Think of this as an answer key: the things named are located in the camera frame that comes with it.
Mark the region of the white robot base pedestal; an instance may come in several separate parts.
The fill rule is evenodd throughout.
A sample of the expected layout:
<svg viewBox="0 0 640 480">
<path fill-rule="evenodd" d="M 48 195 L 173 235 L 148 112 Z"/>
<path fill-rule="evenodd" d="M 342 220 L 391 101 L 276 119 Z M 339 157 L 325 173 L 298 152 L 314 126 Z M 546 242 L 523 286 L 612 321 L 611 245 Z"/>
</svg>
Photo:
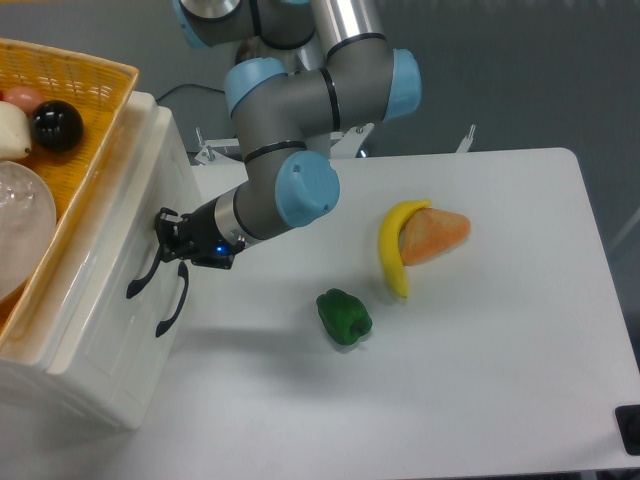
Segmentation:
<svg viewBox="0 0 640 480">
<path fill-rule="evenodd" d="M 324 52 L 316 34 L 304 45 L 294 49 L 278 49 L 260 37 L 243 40 L 236 50 L 235 64 L 255 58 L 276 58 L 289 76 L 312 71 L 325 64 Z"/>
</svg>

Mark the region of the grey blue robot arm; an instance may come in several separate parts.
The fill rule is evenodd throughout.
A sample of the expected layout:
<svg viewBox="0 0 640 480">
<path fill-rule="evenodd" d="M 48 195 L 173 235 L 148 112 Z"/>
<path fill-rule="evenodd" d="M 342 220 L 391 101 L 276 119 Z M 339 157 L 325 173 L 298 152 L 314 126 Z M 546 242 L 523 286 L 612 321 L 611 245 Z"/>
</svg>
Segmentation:
<svg viewBox="0 0 640 480">
<path fill-rule="evenodd" d="M 338 176 L 312 140 L 414 112 L 421 73 L 411 52 L 390 47 L 370 1 L 178 1 L 174 9 L 199 45 L 254 37 L 278 51 L 320 48 L 314 69 L 258 57 L 227 73 L 246 181 L 193 212 L 156 216 L 157 261 L 227 269 L 244 249 L 336 206 Z"/>
</svg>

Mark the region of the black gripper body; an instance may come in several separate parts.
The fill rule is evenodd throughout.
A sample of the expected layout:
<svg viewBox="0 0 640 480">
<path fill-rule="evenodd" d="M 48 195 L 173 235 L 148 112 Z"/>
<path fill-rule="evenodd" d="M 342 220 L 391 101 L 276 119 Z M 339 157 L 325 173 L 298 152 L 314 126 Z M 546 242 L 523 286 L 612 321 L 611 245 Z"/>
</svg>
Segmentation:
<svg viewBox="0 0 640 480">
<path fill-rule="evenodd" d="M 191 213 L 181 216 L 179 222 L 179 258 L 193 265 L 228 270 L 234 258 L 246 247 L 245 239 L 237 235 L 229 241 L 215 219 L 218 200 L 212 200 Z"/>
</svg>

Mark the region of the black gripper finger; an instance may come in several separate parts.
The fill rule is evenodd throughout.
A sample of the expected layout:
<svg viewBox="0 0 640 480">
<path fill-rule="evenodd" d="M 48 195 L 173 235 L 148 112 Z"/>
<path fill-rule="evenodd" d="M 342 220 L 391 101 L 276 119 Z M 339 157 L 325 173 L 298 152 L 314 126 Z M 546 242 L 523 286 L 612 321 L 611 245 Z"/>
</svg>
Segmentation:
<svg viewBox="0 0 640 480">
<path fill-rule="evenodd" d="M 169 263 L 174 260 L 184 260 L 188 254 L 188 246 L 162 244 L 159 246 L 159 252 L 160 260 L 164 263 Z"/>
<path fill-rule="evenodd" d="M 182 233 L 184 215 L 176 211 L 161 207 L 154 218 L 154 230 L 161 248 L 181 248 L 185 245 L 186 237 Z"/>
</svg>

